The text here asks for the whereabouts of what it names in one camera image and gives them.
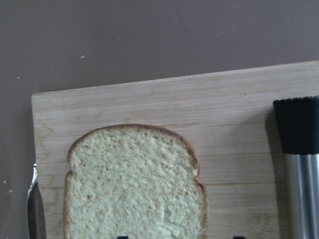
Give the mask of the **plain bread slice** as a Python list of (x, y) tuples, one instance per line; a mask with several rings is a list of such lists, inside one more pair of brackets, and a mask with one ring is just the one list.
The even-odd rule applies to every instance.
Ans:
[(205, 239), (208, 203), (190, 144), (168, 129), (95, 129), (68, 151), (66, 239)]

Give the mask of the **wooden cutting board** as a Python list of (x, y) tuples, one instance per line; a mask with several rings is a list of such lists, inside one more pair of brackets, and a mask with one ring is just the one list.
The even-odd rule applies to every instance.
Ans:
[(209, 203), (208, 237), (289, 237), (283, 156), (273, 101), (316, 96), (317, 61), (32, 96), (46, 236), (63, 238), (68, 149), (87, 132), (140, 123), (187, 139)]

